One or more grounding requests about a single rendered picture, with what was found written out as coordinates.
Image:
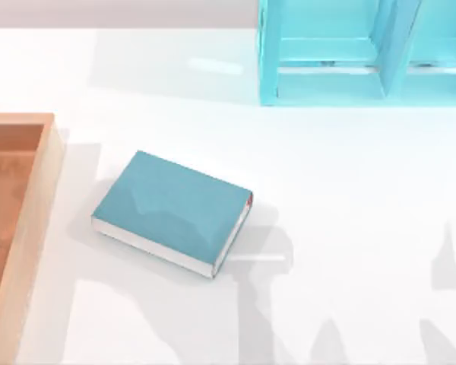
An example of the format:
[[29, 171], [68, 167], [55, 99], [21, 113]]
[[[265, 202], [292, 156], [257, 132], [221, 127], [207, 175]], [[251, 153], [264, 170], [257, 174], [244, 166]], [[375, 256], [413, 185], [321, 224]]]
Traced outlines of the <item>teal book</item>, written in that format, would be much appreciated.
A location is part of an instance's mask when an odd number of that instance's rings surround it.
[[252, 201], [246, 188], [137, 151], [91, 223], [103, 235], [212, 279]]

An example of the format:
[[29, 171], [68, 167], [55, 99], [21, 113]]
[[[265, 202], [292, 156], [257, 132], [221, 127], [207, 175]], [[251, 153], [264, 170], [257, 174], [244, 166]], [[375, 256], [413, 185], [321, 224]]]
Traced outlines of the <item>shallow salmon-coloured box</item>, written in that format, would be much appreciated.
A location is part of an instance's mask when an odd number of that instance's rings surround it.
[[0, 113], [0, 365], [18, 353], [65, 146], [51, 113]]

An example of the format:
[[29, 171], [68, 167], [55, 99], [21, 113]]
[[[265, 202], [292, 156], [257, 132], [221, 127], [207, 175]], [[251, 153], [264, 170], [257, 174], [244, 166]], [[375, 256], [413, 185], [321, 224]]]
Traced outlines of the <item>light blue rack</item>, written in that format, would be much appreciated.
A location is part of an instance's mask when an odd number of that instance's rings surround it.
[[456, 106], [456, 0], [258, 0], [263, 105]]

